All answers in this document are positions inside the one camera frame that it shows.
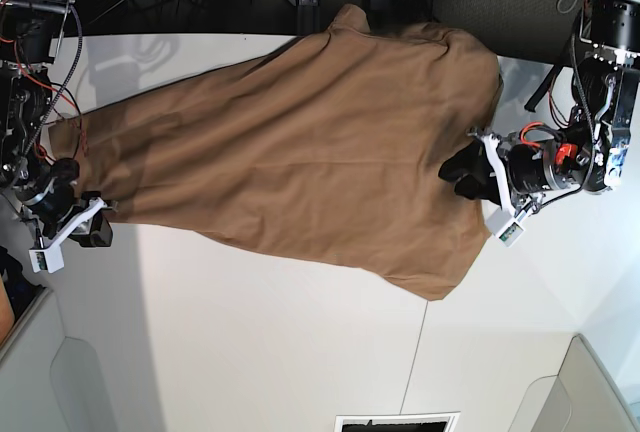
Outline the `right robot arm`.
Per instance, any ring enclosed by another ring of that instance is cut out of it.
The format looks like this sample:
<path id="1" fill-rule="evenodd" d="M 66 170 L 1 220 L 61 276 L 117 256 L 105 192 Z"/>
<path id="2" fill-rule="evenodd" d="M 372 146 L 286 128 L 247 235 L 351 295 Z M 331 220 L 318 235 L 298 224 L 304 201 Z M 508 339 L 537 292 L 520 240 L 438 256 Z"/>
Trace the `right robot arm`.
<path id="1" fill-rule="evenodd" d="M 80 175 L 74 149 L 54 159 L 42 133 L 65 100 L 77 103 L 68 84 L 53 83 L 48 68 L 58 55 L 73 0 L 1 0 L 1 190 L 21 203 L 38 241 L 52 240 L 78 214 L 98 203 L 97 192 L 77 196 Z"/>

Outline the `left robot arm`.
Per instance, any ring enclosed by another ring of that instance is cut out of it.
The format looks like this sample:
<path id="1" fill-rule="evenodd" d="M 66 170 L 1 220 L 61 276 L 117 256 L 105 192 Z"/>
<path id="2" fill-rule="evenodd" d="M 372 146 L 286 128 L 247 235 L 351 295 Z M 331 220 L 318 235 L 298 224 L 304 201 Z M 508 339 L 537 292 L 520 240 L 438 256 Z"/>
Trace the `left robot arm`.
<path id="1" fill-rule="evenodd" d="M 580 192 L 617 188 L 639 90 L 639 0 L 580 0 L 561 58 L 525 105 L 548 100 L 552 122 L 501 136 L 474 128 L 441 166 L 457 195 L 487 200 L 511 218 Z"/>

